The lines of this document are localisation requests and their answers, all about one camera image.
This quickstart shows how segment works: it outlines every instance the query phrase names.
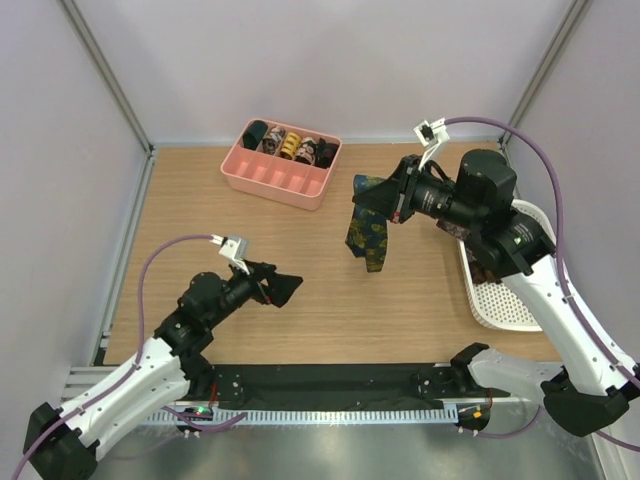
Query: gray floor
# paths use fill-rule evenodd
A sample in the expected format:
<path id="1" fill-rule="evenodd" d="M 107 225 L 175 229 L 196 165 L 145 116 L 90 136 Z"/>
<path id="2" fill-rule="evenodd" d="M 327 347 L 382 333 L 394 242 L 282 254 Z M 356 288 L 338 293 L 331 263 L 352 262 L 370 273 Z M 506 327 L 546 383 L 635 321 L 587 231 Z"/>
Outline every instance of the gray floor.
<path id="1" fill-rule="evenodd" d="M 486 431 L 524 425 L 531 405 L 496 404 Z M 140 427 L 111 452 L 136 455 L 174 435 Z M 571 437 L 544 414 L 509 440 L 459 435 L 448 425 L 237 428 L 180 438 L 135 461 L 105 458 L 95 480 L 604 479 L 589 438 Z"/>

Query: pink plastic bin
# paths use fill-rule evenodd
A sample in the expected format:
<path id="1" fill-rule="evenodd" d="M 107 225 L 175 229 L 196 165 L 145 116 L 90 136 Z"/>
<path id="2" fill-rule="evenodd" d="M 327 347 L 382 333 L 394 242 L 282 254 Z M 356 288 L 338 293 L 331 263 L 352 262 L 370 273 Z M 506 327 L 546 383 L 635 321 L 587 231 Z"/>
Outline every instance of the pink plastic bin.
<path id="1" fill-rule="evenodd" d="M 269 128 L 280 125 L 287 133 L 294 132 L 301 138 L 311 137 L 316 142 L 323 138 L 327 143 L 337 144 L 338 150 L 331 166 L 317 168 L 281 158 L 278 155 L 279 151 L 276 151 L 275 155 L 267 155 L 259 151 L 260 147 L 258 150 L 244 148 L 242 133 L 256 120 L 265 122 Z M 262 118 L 254 118 L 248 122 L 242 133 L 220 166 L 222 174 L 232 188 L 305 210 L 316 210 L 320 207 L 342 150 L 339 138 Z"/>

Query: white plastic basket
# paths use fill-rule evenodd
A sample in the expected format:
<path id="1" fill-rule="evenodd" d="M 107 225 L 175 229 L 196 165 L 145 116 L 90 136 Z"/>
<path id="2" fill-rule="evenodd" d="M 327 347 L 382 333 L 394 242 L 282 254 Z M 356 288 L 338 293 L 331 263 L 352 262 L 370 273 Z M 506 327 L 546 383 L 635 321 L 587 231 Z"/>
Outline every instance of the white plastic basket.
<path id="1" fill-rule="evenodd" d="M 542 225 L 551 240 L 556 241 L 551 222 L 542 210 L 524 200 L 514 200 L 513 206 L 540 222 L 540 225 Z M 464 242 L 458 241 L 458 249 L 471 313 L 481 325 L 497 330 L 513 330 L 517 332 L 542 331 L 529 309 L 507 286 L 502 283 L 488 282 L 474 285 L 471 279 Z"/>

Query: wall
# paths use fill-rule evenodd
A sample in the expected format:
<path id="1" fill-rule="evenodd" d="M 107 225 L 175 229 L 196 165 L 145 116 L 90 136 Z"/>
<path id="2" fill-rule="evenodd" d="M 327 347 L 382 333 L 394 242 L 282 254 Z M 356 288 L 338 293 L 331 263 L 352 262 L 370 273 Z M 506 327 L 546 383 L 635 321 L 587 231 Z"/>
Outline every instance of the wall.
<path id="1" fill-rule="evenodd" d="M 357 141 L 415 141 L 425 116 L 508 120 L 570 3 L 78 0 L 151 139 L 202 143 L 256 116 Z"/>
<path id="2" fill-rule="evenodd" d="M 522 125 L 560 176 L 573 280 L 614 339 L 637 360 L 639 24 L 637 0 L 594 2 Z M 509 150 L 521 194 L 550 213 L 553 197 L 540 162 L 519 142 Z M 639 401 L 613 433 L 640 444 Z M 630 478 L 640 478 L 640 457 L 623 455 Z"/>
<path id="3" fill-rule="evenodd" d="M 144 155 L 56 2 L 4 8 L 0 31 L 0 476 L 8 478 L 30 412 L 57 404 L 69 367 L 89 361 Z"/>

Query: wooden table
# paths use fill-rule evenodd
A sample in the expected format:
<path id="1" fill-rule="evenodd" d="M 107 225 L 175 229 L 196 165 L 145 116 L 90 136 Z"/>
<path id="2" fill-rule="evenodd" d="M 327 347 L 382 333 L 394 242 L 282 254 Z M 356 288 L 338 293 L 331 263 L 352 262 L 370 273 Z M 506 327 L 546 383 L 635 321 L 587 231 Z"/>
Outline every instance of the wooden table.
<path id="1" fill-rule="evenodd" d="M 490 143 L 450 144 L 439 163 L 452 176 L 461 156 Z M 192 233 L 239 234 L 247 258 L 304 277 L 282 309 L 251 302 L 214 331 L 205 351 L 214 363 L 442 362 L 473 342 L 536 360 L 558 360 L 543 334 L 489 330 L 471 316 L 455 240 L 416 215 L 393 225 L 381 273 L 368 274 L 344 243 L 357 173 L 387 177 L 419 145 L 345 145 L 322 206 L 300 210 L 232 190 L 220 173 L 227 148 L 161 150 L 135 244 L 105 362 L 136 348 L 136 285 L 142 264 L 159 245 Z M 215 271 L 226 278 L 217 247 L 190 241 L 171 247 L 149 269 L 147 334 L 176 307 L 191 278 Z"/>

